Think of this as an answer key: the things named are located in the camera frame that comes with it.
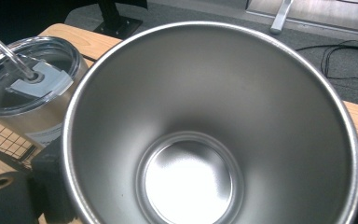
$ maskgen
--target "metal bowl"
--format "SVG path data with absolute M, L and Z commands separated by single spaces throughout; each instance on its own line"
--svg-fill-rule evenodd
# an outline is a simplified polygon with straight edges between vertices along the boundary
M 89 223 L 344 223 L 358 205 L 345 106 L 249 29 L 185 22 L 121 42 L 63 127 L 67 186 Z

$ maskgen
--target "metal pot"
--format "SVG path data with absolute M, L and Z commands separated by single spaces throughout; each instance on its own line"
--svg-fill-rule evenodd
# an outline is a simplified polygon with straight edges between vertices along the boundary
M 256 31 L 161 26 L 110 49 L 63 124 L 89 223 L 348 223 L 358 139 L 328 81 Z

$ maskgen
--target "metal grid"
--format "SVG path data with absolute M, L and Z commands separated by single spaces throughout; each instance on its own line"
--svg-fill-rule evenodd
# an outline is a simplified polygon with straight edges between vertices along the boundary
M 0 124 L 0 152 L 30 168 L 30 160 L 35 150 L 36 147 L 30 142 Z

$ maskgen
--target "metal straw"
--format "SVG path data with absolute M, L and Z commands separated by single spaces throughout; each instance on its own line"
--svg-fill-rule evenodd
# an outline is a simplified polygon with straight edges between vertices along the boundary
M 34 73 L 31 68 L 29 68 L 27 65 L 25 65 L 22 60 L 14 54 L 2 41 L 0 41 L 0 50 L 16 65 L 16 67 L 21 71 L 19 74 L 21 77 L 28 79 L 28 80 L 34 80 L 37 75 Z

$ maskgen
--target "wooden desk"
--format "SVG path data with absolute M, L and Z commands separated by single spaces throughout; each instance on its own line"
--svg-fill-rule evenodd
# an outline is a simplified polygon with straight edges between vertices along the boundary
M 64 38 L 71 42 L 83 55 L 92 59 L 100 58 L 107 50 L 120 42 L 119 39 L 113 37 L 98 35 L 64 24 L 54 24 L 41 35 Z M 92 65 L 92 61 L 90 60 L 87 60 L 87 63 L 88 65 Z M 358 105 L 349 102 L 345 102 L 345 105 L 351 113 L 358 132 Z M 0 174 L 7 171 L 11 171 L 11 168 L 0 162 Z

